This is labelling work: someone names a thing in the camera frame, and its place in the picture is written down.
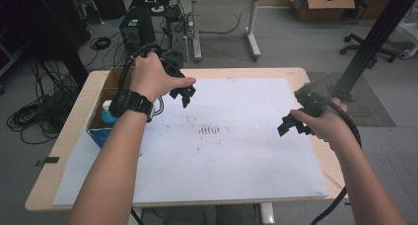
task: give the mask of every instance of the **open cardboard box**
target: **open cardboard box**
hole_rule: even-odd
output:
[[[354,0],[290,0],[299,21],[339,21],[345,9],[354,9]]]
[[[95,142],[102,148],[105,144],[107,136],[110,134],[111,128],[108,127],[102,121],[103,103],[106,100],[113,99],[116,95],[119,85],[119,78],[123,68],[111,68],[107,78],[104,81],[104,85],[99,92],[98,100],[93,108],[92,115],[87,122],[86,130],[87,133],[95,140]],[[128,72],[125,84],[129,84],[131,80],[132,68]]]

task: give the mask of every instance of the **desk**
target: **desk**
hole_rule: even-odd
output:
[[[193,52],[194,59],[200,61],[202,52],[200,49],[199,31],[197,27],[197,14],[222,14],[229,12],[250,12],[249,25],[245,28],[254,58],[261,56],[257,42],[254,37],[255,15],[257,11],[258,0],[183,0],[191,1],[191,12],[193,21]]]
[[[299,89],[309,82],[306,72],[301,68],[236,68],[236,69],[184,69],[183,74],[196,78],[286,78],[292,90]],[[74,148],[80,131],[96,97],[101,90],[108,71],[95,71],[81,91],[71,111],[50,157],[59,157],[56,164],[45,164],[26,202],[26,209],[32,211],[69,209],[70,206],[54,206],[52,204],[59,188],[67,160]],[[328,190],[326,199],[335,198],[344,186],[339,164],[327,143],[310,137],[310,142]]]

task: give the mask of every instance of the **watch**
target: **watch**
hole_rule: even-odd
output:
[[[144,113],[147,116],[147,122],[150,122],[153,118],[154,105],[147,97],[131,90],[123,89],[113,97],[108,110],[115,117],[120,117],[126,110]]]

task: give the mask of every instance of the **person's right arm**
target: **person's right arm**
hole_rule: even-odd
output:
[[[347,111],[339,100],[332,100]],[[406,224],[367,161],[347,124],[331,108],[320,117],[291,110],[291,115],[304,122],[327,142],[335,152],[347,187],[356,224]]]

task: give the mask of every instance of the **white board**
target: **white board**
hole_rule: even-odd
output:
[[[280,137],[296,107],[286,79],[199,79],[186,109],[164,96],[146,127],[134,203],[196,204],[327,196],[305,135]],[[71,205],[99,147],[82,131],[55,205]]]

